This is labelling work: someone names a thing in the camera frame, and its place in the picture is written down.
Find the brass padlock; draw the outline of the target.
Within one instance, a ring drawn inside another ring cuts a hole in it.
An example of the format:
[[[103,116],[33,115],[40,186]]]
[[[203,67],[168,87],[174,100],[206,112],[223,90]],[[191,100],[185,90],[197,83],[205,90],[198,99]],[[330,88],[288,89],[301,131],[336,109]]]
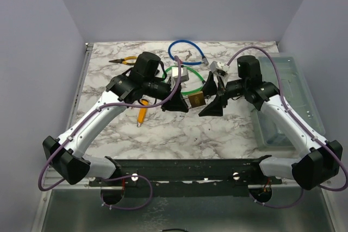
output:
[[[202,91],[184,97],[188,108],[197,108],[206,105],[206,100]]]

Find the green cable lock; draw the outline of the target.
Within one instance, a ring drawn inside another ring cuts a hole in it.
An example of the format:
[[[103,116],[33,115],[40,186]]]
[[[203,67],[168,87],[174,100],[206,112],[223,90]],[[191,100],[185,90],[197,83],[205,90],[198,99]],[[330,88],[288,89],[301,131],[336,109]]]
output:
[[[198,88],[196,88],[194,90],[191,90],[191,91],[181,91],[181,94],[184,95],[184,96],[188,96],[188,95],[192,95],[194,93],[197,93],[197,92],[201,91],[203,86],[204,86],[204,84],[206,83],[204,78],[197,71],[195,71],[193,68],[188,67],[188,66],[183,66],[183,67],[186,68],[190,73],[194,74],[201,81],[202,86],[198,87]]]

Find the blue cable lock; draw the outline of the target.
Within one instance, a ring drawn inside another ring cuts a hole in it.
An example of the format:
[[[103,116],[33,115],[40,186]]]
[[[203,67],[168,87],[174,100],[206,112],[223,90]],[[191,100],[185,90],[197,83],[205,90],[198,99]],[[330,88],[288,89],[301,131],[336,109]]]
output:
[[[185,56],[188,51],[192,53],[192,56],[185,61]],[[175,55],[181,58],[182,64],[186,66],[208,66],[209,61],[200,47],[189,40],[176,40],[172,42],[167,49],[169,57],[174,60]]]

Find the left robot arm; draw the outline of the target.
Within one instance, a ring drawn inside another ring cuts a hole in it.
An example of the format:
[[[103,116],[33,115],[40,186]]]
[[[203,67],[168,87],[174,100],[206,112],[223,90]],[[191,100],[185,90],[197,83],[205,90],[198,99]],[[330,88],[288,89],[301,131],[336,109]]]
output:
[[[100,132],[118,115],[128,108],[140,108],[137,101],[143,96],[157,99],[167,111],[188,112],[181,95],[182,63],[175,57],[177,67],[171,70],[169,81],[156,76],[158,67],[163,67],[160,57],[150,52],[142,52],[133,67],[113,77],[101,97],[92,108],[70,129],[58,137],[48,136],[42,145],[47,162],[70,185],[87,177],[102,178],[109,186],[120,181],[117,164],[108,157],[85,156],[86,150]]]

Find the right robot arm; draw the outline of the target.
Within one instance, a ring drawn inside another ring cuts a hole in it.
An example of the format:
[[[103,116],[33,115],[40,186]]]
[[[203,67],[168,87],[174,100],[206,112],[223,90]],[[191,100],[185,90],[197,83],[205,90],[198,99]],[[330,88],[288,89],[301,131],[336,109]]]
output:
[[[311,190],[336,176],[341,169],[342,145],[327,140],[309,126],[284,98],[280,85],[263,80],[258,59],[241,56],[237,66],[239,79],[225,83],[229,66],[216,61],[210,64],[209,75],[217,78],[217,91],[199,116],[222,116],[229,99],[243,96],[278,126],[300,156],[298,159],[268,156],[250,170],[251,180],[262,184],[271,176],[287,178]]]

